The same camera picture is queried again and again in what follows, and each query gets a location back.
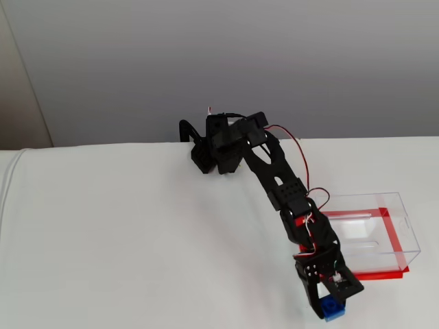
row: black robotic arm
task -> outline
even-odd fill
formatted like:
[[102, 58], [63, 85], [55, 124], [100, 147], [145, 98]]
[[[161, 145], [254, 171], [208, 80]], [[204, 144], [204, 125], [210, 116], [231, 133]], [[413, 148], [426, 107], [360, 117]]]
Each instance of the black robotic arm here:
[[[229, 118], [239, 118], [229, 125]], [[288, 239], [299, 244], [303, 252], [294, 255], [296, 269], [307, 292], [309, 303], [319, 318], [331, 313], [331, 303], [344, 309], [346, 299], [364, 288], [346, 266], [340, 241], [328, 218], [320, 212], [308, 196], [309, 191], [294, 175], [285, 159], [279, 140], [269, 131], [262, 112], [249, 117], [223, 113], [206, 119], [206, 137], [201, 137], [185, 120], [180, 122], [180, 140], [195, 146], [192, 160], [203, 173], [215, 165], [220, 174], [233, 173], [244, 158], [258, 177], [274, 209], [280, 211]], [[253, 152], [258, 146], [268, 148], [271, 163], [266, 163]], [[317, 284], [323, 283], [332, 296], [331, 303], [319, 298]]]

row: white table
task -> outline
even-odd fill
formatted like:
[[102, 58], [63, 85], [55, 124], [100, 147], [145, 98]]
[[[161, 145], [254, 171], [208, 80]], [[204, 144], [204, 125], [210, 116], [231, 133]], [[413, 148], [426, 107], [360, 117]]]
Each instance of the white table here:
[[309, 307], [296, 246], [245, 163], [202, 175], [191, 144], [127, 144], [23, 154], [0, 237], [0, 328], [436, 326], [439, 138], [302, 145], [312, 186], [400, 192], [422, 249], [404, 279], [365, 282], [345, 316]]

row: blue block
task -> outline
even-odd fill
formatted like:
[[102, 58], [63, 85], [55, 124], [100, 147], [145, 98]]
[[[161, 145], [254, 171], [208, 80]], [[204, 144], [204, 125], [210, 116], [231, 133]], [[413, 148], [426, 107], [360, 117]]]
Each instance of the blue block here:
[[344, 305], [337, 302], [334, 297], [327, 295], [320, 300], [324, 319], [326, 322], [332, 321], [344, 315]]

